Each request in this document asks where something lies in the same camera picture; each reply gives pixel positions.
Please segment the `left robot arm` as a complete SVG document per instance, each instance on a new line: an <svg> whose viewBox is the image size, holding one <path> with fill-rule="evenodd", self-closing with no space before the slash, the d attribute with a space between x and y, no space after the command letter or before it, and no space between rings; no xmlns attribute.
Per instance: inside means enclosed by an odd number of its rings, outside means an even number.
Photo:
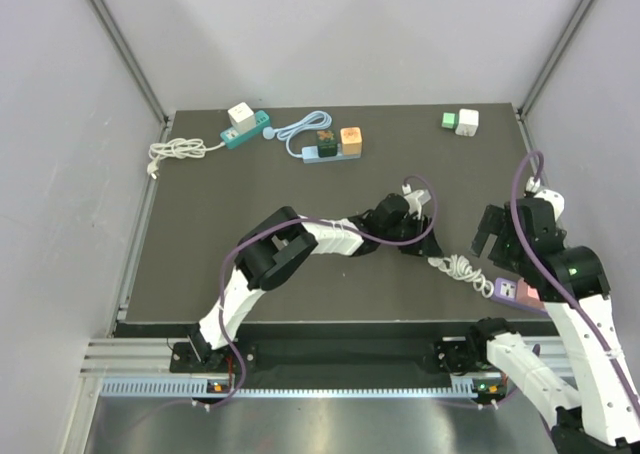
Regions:
<svg viewBox="0 0 640 454"><path fill-rule="evenodd" d="M241 239L221 268L218 300L189 334L192 358L205 370L226 361L227 347L248 313L267 292L286 283L312 255L361 257L380 246L415 256L442 253L433 231L435 218L424 213L432 201L425 189L403 187L375 208L338 220L315 219L285 206Z"/></svg>

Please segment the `pink cube plug adapter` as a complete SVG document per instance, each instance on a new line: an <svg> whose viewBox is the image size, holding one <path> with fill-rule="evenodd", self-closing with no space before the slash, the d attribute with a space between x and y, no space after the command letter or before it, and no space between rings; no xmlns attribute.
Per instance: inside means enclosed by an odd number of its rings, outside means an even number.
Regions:
<svg viewBox="0 0 640 454"><path fill-rule="evenodd" d="M523 278L519 279L516 285L516 301L528 308L544 311L544 303L540 300L537 290L525 282Z"/></svg>

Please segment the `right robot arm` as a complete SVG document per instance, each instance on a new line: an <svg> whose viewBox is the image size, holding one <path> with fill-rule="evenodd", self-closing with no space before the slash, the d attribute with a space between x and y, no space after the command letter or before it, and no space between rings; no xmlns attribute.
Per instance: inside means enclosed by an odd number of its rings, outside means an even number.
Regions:
<svg viewBox="0 0 640 454"><path fill-rule="evenodd" d="M610 286L598 255L567 247L557 220L563 197L551 190L489 205L471 252L495 240L489 260L535 289L560 336L574 384L566 383L503 318L472 324L463 363L451 373L495 368L536 408L559 453L636 453L639 393L613 322Z"/></svg>

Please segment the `purple power strip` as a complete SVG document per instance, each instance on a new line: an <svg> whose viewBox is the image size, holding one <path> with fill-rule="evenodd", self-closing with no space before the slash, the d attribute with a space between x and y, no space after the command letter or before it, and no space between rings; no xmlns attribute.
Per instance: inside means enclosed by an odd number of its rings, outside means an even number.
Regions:
<svg viewBox="0 0 640 454"><path fill-rule="evenodd" d="M526 306L519 304L516 301L516 285L518 281L512 281L505 278L497 278L495 280L495 289L494 294L491 299L495 302L517 308L525 311L533 312L536 314L540 314L543 316L547 316L546 309L544 311L539 311L536 309L531 309Z"/></svg>

